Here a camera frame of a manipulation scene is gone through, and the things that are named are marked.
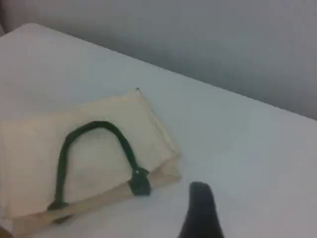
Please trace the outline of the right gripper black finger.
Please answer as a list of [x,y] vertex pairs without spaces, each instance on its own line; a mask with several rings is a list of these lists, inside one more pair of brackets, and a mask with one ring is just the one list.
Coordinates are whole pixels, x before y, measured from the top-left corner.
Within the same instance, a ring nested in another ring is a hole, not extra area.
[[180,238],[223,238],[211,187],[195,181],[189,187],[189,206]]

